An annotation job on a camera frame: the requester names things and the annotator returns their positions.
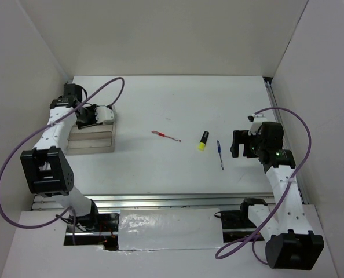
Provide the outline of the yellow highlighter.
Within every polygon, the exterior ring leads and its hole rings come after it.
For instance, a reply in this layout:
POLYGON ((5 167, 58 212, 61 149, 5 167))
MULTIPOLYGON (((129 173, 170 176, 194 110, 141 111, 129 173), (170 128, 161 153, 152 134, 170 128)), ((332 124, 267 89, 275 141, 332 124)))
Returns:
POLYGON ((203 151, 205 149, 208 137, 209 137, 209 132, 204 131, 204 133, 200 139, 199 145, 198 145, 198 150, 203 151))

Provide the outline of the clear tiered organizer tray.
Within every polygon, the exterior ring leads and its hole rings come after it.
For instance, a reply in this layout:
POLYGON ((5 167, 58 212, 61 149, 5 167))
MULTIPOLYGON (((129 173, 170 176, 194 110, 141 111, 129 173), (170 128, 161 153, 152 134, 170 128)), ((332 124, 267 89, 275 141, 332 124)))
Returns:
POLYGON ((65 154, 74 156, 114 152, 115 122, 112 125, 99 125, 82 130, 73 125, 68 136, 65 154))

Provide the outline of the blue pen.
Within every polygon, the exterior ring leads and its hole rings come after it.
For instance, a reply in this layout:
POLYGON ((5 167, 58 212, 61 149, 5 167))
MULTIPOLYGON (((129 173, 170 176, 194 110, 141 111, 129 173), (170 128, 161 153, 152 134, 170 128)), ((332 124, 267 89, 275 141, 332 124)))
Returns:
POLYGON ((220 161, 220 166, 221 166, 221 170, 224 170, 224 164, 223 164, 223 160, 222 160, 222 153, 221 153, 221 144, 220 141, 217 140, 217 150, 218 150, 218 155, 219 155, 219 161, 220 161))

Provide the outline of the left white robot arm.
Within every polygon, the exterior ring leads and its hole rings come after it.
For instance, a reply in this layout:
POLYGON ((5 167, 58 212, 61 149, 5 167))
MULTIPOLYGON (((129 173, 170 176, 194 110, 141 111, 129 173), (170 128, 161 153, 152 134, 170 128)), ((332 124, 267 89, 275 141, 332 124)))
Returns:
POLYGON ((94 231, 101 224, 95 202, 75 187, 74 172, 65 157, 70 131, 83 109, 74 109, 86 96, 86 90, 76 84, 64 85, 64 94, 50 104, 48 128, 33 149, 23 151, 21 164, 31 193, 52 198, 63 208, 72 207, 70 220, 86 231, 94 231))

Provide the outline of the red pen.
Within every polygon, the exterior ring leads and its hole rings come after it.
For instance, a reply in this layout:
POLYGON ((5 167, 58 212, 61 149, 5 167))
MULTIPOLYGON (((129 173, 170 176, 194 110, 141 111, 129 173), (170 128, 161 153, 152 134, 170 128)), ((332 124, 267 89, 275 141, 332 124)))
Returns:
POLYGON ((161 133, 161 132, 159 132, 159 131, 152 130, 151 133, 152 133, 152 134, 156 134, 157 136, 169 138, 169 139, 174 140, 174 141, 176 141, 176 142, 181 142, 180 139, 177 139, 177 138, 174 138, 174 137, 165 135, 164 133, 161 133))

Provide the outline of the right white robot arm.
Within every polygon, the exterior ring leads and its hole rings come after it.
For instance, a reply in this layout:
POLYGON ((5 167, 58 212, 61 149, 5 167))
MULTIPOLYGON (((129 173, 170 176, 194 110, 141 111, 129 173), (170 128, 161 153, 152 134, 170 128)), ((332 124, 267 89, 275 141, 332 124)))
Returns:
POLYGON ((284 130, 276 122, 253 123, 250 130, 235 130, 230 151, 234 158, 244 146, 246 158, 258 158, 270 182, 278 209, 262 199, 246 198, 239 220, 246 227, 264 227, 266 261, 272 269, 312 270, 323 248, 323 237, 314 233, 306 218, 290 150, 283 148, 284 130))

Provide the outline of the aluminium table frame rail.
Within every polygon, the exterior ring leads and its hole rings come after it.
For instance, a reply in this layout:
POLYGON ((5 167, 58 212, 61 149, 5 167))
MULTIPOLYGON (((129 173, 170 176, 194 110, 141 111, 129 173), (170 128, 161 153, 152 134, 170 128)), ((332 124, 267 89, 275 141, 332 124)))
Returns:
POLYGON ((233 132, 247 130, 248 116, 271 106, 261 76, 126 76, 115 83, 76 76, 74 82, 94 93, 94 103, 114 102, 117 112, 114 152, 68 157, 76 187, 100 210, 237 205, 245 197, 273 202, 259 161, 230 152, 233 132), (209 137, 200 151, 204 131, 209 137))

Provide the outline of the white foil front cover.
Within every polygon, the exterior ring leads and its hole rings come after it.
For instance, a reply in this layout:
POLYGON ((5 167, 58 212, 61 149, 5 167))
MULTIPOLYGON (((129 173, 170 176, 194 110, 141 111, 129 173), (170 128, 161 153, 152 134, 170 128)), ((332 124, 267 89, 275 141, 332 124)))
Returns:
POLYGON ((208 250, 223 246, 217 208, 122 210, 118 246, 122 251, 208 250))

